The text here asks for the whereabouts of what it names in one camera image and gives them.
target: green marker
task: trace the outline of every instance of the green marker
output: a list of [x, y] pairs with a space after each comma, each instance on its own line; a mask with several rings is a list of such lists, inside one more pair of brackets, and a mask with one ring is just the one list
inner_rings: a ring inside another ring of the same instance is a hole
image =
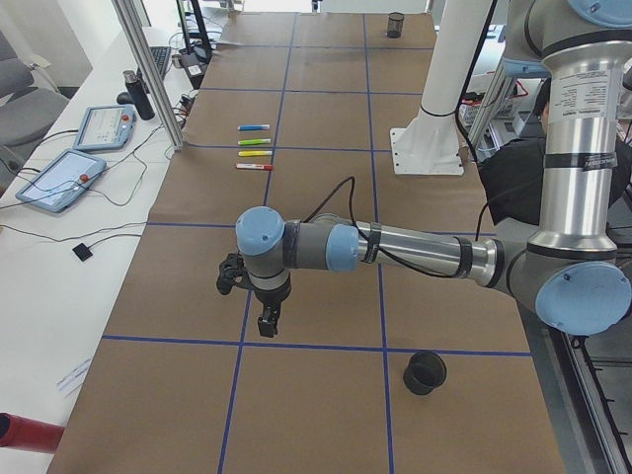
[[270, 138], [253, 138], [250, 140], [239, 140], [237, 144], [239, 146], [248, 146], [248, 145], [267, 145], [272, 143]]

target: black water bottle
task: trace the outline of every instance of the black water bottle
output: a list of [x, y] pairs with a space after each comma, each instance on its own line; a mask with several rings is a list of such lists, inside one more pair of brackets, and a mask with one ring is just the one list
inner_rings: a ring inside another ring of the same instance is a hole
[[136, 106], [138, 116], [143, 120], [153, 119], [154, 110], [151, 108], [145, 88], [142, 87], [142, 83], [136, 76], [136, 73], [134, 71], [123, 71], [122, 75], [125, 78], [125, 87], [131, 97], [131, 101]]

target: grid square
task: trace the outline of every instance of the grid square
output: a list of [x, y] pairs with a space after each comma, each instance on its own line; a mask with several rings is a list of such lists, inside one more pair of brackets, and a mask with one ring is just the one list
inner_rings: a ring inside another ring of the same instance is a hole
[[245, 348], [224, 474], [388, 472], [382, 354]]
[[373, 146], [391, 149], [391, 128], [406, 128], [419, 113], [422, 95], [371, 94]]
[[277, 145], [367, 150], [367, 100], [364, 94], [285, 93]]
[[[476, 231], [485, 192], [476, 164], [465, 163], [463, 176], [395, 175], [390, 153], [375, 153], [377, 203], [385, 225], [425, 232]], [[494, 232], [485, 213], [483, 232]]]
[[[354, 215], [357, 220], [375, 219], [371, 155], [356, 151], [278, 150], [268, 205], [285, 219], [304, 219], [336, 185], [355, 176]], [[321, 210], [342, 218], [349, 216], [351, 183], [341, 188]]]
[[288, 47], [221, 44], [213, 55], [202, 87], [280, 90], [288, 53]]
[[225, 42], [290, 46], [294, 13], [241, 12], [230, 15], [221, 34]]
[[[234, 225], [246, 209], [262, 205], [266, 193], [268, 172], [235, 169], [244, 160], [236, 149], [186, 146], [174, 153], [149, 221]], [[270, 157], [247, 161], [269, 164]], [[188, 183], [185, 190], [181, 183]]]
[[296, 47], [289, 61], [291, 91], [366, 91], [363, 49]]
[[383, 269], [389, 348], [528, 352], [515, 301], [464, 279]]
[[407, 14], [404, 19], [402, 36], [389, 38], [386, 35], [388, 15], [365, 15], [366, 42], [368, 47], [435, 47], [435, 22], [430, 14]]
[[[275, 136], [281, 92], [212, 91], [200, 89], [185, 127], [193, 145], [237, 146], [244, 138]], [[269, 123], [270, 130], [244, 133], [244, 123]]]
[[364, 48], [362, 15], [300, 14], [296, 19], [293, 45]]
[[431, 67], [431, 50], [371, 49], [368, 52], [371, 92], [421, 94]]
[[101, 341], [47, 472], [214, 469], [236, 356], [237, 348]]
[[[292, 272], [291, 284], [292, 293], [282, 304], [276, 343], [382, 346], [377, 267], [362, 265], [343, 274], [298, 270]], [[257, 328], [261, 312], [261, 303], [253, 300], [247, 341], [267, 341]]]
[[445, 383], [420, 397], [409, 357], [388, 358], [398, 474], [566, 472], [530, 358], [442, 355]]
[[214, 285], [234, 250], [234, 229], [147, 226], [105, 334], [239, 341], [245, 292]]

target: blue marker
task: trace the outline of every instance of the blue marker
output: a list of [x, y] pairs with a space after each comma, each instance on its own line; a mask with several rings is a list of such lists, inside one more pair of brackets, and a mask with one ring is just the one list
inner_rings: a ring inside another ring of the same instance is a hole
[[269, 125], [239, 125], [237, 129], [239, 131], [270, 130], [270, 126]]

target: keyboard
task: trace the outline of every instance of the keyboard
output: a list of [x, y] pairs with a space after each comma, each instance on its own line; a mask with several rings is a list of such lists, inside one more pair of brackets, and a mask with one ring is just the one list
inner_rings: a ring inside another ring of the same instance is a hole
[[[162, 79], [167, 75], [169, 69], [169, 61], [171, 61], [171, 47], [169, 46], [149, 46], [151, 55], [154, 57], [154, 62], [160, 73]], [[142, 77], [140, 69], [136, 71], [138, 77]]]

